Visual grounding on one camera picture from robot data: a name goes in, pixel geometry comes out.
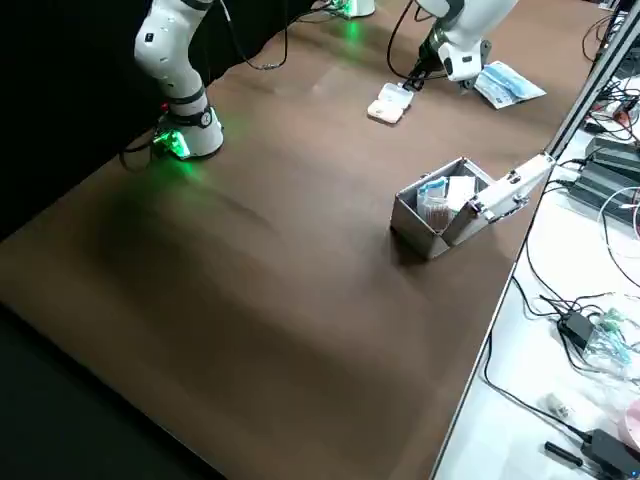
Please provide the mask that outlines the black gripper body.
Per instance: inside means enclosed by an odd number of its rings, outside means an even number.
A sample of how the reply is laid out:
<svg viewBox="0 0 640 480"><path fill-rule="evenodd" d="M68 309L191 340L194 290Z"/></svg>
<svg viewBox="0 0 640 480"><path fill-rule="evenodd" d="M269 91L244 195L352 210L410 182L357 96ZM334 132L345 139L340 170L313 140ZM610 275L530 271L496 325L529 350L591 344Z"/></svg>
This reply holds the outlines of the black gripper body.
<svg viewBox="0 0 640 480"><path fill-rule="evenodd" d="M438 49L440 39L437 34L430 34L419 47L419 59L422 69L442 69Z"/></svg>

